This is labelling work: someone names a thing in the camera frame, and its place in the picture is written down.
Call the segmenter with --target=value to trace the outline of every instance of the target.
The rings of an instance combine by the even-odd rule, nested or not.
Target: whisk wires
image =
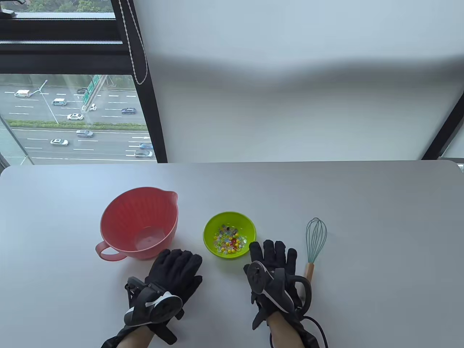
[[[327,239],[327,227],[319,218],[313,218],[306,226],[306,247],[308,250],[308,263],[313,264],[316,257],[324,247]]]

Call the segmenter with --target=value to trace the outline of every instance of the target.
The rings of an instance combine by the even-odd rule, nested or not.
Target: wooden whisk handle
[[[306,264],[306,269],[304,270],[304,277],[309,280],[311,283],[311,279],[313,278],[314,272],[314,263]]]

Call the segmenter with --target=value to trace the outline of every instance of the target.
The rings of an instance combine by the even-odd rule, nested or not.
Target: robotic glove
[[[285,244],[281,241],[266,240],[263,243],[264,256],[258,242],[250,244],[251,264],[244,266],[248,282],[251,287],[251,303],[258,305],[258,314],[253,320],[252,329],[255,330],[272,313],[279,311],[284,319],[300,335],[305,348],[319,348],[317,339],[307,332],[301,321],[311,305],[311,285],[309,281],[295,276],[297,252],[290,248],[285,258]],[[306,301],[302,303],[295,288],[295,282],[301,282],[306,292]]]
[[[196,275],[201,263],[201,256],[190,251],[165,249],[153,263],[145,282],[130,277],[125,286],[130,307],[124,315],[126,325],[102,348],[115,348],[141,325],[147,325],[166,343],[174,344],[177,337],[166,325],[173,316],[180,320],[184,315],[182,306],[203,280]]]

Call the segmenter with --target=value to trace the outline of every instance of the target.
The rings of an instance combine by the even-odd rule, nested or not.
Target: red mixing bowl
[[[155,187],[138,187],[117,196],[100,222],[103,241],[95,250],[106,261],[127,256],[140,260],[156,257],[169,248],[177,228],[177,193]],[[117,254],[102,254],[113,248]]]

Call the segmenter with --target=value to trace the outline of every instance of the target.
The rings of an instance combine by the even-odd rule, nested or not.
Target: black cable
[[[324,340],[324,346],[325,348],[329,348],[329,345],[327,344],[327,338],[325,338],[325,333],[324,333],[324,330],[322,330],[322,327],[319,325],[319,323],[311,318],[310,316],[304,316],[303,319],[309,319],[311,320],[314,324],[316,324],[317,328],[319,329],[319,331],[321,332],[321,335],[322,335],[322,339]]]

